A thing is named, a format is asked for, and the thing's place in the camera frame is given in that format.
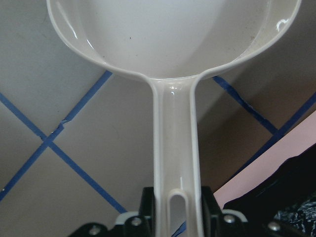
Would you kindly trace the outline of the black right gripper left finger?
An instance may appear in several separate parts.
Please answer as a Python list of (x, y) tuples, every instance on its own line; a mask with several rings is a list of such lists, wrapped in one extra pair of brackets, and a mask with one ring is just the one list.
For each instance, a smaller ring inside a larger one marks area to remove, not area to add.
[(141, 216), (145, 216), (151, 222), (155, 221), (156, 204), (155, 194), (153, 187), (145, 187), (142, 190), (142, 196), (138, 213)]

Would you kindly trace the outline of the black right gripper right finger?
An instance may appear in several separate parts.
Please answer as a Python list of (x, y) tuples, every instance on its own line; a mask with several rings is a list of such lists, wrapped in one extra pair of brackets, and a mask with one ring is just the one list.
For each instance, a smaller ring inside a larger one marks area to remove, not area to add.
[(201, 187), (203, 217), (215, 217), (222, 214), (216, 198), (209, 186)]

